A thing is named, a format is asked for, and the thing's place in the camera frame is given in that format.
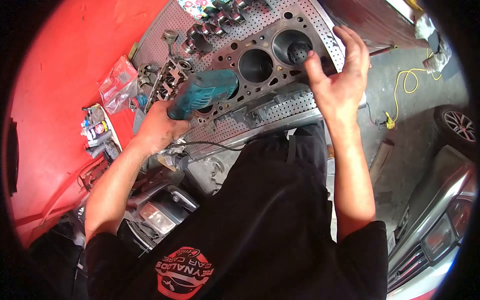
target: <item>teal heat gun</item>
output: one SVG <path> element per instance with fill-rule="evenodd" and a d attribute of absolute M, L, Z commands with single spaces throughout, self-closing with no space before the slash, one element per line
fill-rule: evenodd
<path fill-rule="evenodd" d="M 174 120 L 186 120 L 192 110 L 228 99 L 238 86 L 238 77 L 232 70 L 194 73 L 180 86 L 177 96 L 167 109 L 167 114 Z"/>

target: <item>car grille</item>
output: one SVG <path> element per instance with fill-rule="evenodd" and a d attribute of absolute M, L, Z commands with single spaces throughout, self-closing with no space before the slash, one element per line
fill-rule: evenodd
<path fill-rule="evenodd" d="M 420 245 L 415 247 L 397 268 L 388 273 L 388 292 L 403 285 L 418 273 L 425 270 L 428 260 Z"/>

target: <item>yellow extension cord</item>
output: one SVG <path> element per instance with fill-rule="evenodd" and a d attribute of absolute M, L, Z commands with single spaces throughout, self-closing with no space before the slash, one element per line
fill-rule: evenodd
<path fill-rule="evenodd" d="M 430 53 L 430 55 L 428 54 L 428 48 L 427 48 L 427 58 L 429 58 L 432 55 L 433 55 L 433 52 Z M 395 113 L 395 117 L 392 119 L 390 117 L 390 115 L 388 114 L 388 112 L 385 112 L 385 115 L 387 115 L 387 122 L 386 122 L 387 129 L 393 129 L 395 127 L 395 121 L 398 119 L 398 101 L 396 99 L 396 88 L 398 87 L 398 80 L 400 79 L 400 75 L 402 75 L 403 73 L 406 73 L 405 78 L 403 79 L 403 90 L 405 91 L 405 93 L 411 94 L 411 93 L 415 92 L 417 90 L 417 88 L 419 87 L 419 79 L 413 71 L 426 71 L 426 69 L 412 68 L 408 71 L 400 71 L 398 73 L 398 76 L 396 77 L 395 89 L 393 91 L 393 97 L 395 99 L 396 113 Z M 406 87 L 407 77 L 408 77 L 409 74 L 412 74 L 413 77 L 415 77 L 415 88 L 411 91 L 407 91 L 407 87 Z M 442 77 L 442 75 L 440 74 L 440 76 L 435 78 L 435 76 L 432 74 L 432 77 L 433 77 L 434 80 L 439 80 Z"/>

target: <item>perforated metal workbench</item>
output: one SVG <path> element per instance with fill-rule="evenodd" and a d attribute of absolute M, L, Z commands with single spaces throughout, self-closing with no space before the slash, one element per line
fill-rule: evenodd
<path fill-rule="evenodd" d="M 268 10 L 259 2 L 254 1 L 253 7 L 244 14 L 246 19 L 244 23 L 230 27 L 230 32 L 224 37 L 208 37 L 207 41 L 213 45 L 214 49 L 209 54 L 186 55 L 180 49 L 180 45 L 186 39 L 186 31 L 196 21 L 178 5 L 176 0 L 170 0 L 140 40 L 132 63 L 135 67 L 142 64 L 162 66 L 168 56 L 168 47 L 160 38 L 165 29 L 172 29 L 180 34 L 174 44 L 174 52 L 183 55 L 192 64 L 195 71 L 202 71 L 212 63 L 214 53 L 228 42 L 233 39 L 243 40 L 259 32 L 265 26 L 279 19 L 279 14 L 286 10 L 288 6 L 294 4 L 309 17 L 309 21 L 317 29 L 318 35 L 325 44 L 337 71 L 341 71 L 345 60 L 345 47 L 333 35 L 331 30 L 334 24 L 316 0 L 311 2 L 309 0 L 269 0 L 269 3 L 272 10 Z M 147 87 L 145 92 L 150 93 L 150 87 Z M 232 118 L 227 117 L 226 120 L 217 123 L 214 133 L 207 133 L 202 125 L 191 121 L 192 129 L 184 136 L 184 140 L 187 142 L 211 141 L 238 147 L 261 134 L 288 130 L 311 123 L 313 120 L 322 117 L 308 88 L 299 91 L 298 94 L 291 96 L 285 102 L 269 108 L 265 115 L 267 116 L 266 120 L 256 122 L 256 128 L 251 130 L 244 123 L 237 123 Z M 223 149 L 218 146 L 198 144 L 188 146 L 186 150 L 192 160 L 198 160 Z"/>

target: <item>shirt logo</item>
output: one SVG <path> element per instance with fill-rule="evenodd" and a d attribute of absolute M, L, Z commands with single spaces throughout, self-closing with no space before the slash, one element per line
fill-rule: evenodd
<path fill-rule="evenodd" d="M 175 300 L 187 300 L 207 282 L 213 273 L 200 250 L 181 247 L 155 265 L 158 291 Z"/>

